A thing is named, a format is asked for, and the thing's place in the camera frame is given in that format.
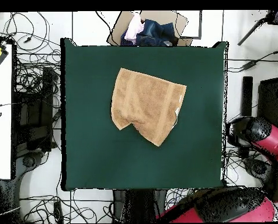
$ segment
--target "white board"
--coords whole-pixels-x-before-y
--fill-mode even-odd
[[[0,104],[11,103],[12,47],[0,65]],[[11,105],[0,107],[0,179],[11,178]]]

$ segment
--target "table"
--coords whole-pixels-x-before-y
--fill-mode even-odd
[[[8,56],[0,65],[0,104],[12,103],[12,45],[7,44]],[[11,179],[12,168],[12,105],[0,107],[0,179]]]
[[[75,47],[61,39],[63,190],[221,185],[224,50]],[[187,85],[178,124],[161,147],[110,116],[120,68]]]

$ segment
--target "crumpled towel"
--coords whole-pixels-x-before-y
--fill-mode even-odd
[[[186,86],[121,68],[112,96],[112,120],[119,130],[133,124],[160,146],[177,121]]]
[[[144,23],[141,23],[140,14],[134,12],[134,17],[132,18],[130,24],[128,25],[128,29],[126,35],[124,36],[125,40],[132,41],[133,44],[136,42],[137,33],[141,33],[144,29]]]

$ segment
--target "power cord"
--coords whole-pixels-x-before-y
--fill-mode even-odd
[[[237,72],[242,72],[242,71],[246,71],[247,69],[252,68],[253,66],[255,66],[259,61],[263,60],[264,58],[268,57],[269,55],[272,54],[278,54],[278,51],[274,51],[269,53],[268,55],[265,55],[264,57],[254,60],[254,61],[249,61],[247,64],[239,67],[239,68],[229,68],[229,69],[239,69],[239,71],[228,71],[228,72],[233,72],[233,73],[237,73]]]

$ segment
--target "white cloth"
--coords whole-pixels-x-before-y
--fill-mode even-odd
[[[137,33],[141,33],[144,29],[144,23],[141,23],[141,17],[139,13],[134,12],[134,17],[132,18],[130,24],[128,25],[128,29],[126,35],[124,36],[125,40],[132,41],[133,44],[136,43],[136,35]]]

